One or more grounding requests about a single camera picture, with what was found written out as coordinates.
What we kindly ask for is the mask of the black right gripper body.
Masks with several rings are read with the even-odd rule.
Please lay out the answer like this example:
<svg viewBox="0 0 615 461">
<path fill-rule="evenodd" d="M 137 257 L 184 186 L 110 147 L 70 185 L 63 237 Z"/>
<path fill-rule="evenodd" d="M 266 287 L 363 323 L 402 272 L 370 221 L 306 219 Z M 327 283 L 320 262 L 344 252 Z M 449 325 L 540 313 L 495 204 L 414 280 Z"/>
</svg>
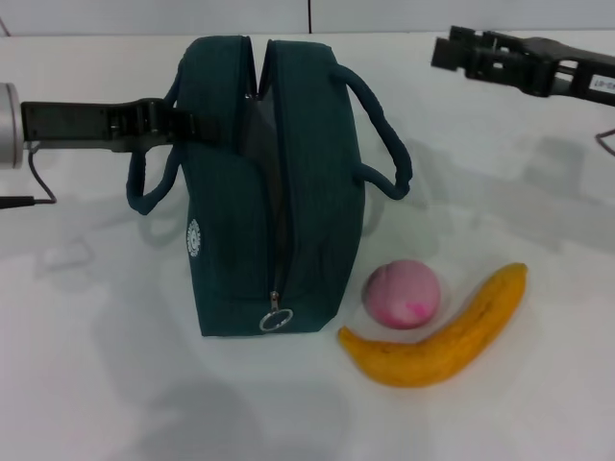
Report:
<svg viewBox="0 0 615 461">
<path fill-rule="evenodd" d="M 527 94 L 614 106 L 613 56 L 541 37 L 526 38 L 525 51 L 531 61 Z"/>
</svg>

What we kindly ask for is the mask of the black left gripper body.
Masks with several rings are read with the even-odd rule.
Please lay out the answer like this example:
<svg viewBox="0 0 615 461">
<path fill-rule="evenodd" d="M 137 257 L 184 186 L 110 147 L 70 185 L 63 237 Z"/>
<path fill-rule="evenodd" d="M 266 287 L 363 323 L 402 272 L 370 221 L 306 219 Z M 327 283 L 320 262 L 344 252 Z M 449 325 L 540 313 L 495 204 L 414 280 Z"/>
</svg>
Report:
<svg viewBox="0 0 615 461">
<path fill-rule="evenodd" d="M 135 104 L 24 102 L 24 138 L 45 149 L 106 149 L 129 152 L 143 135 Z"/>
</svg>

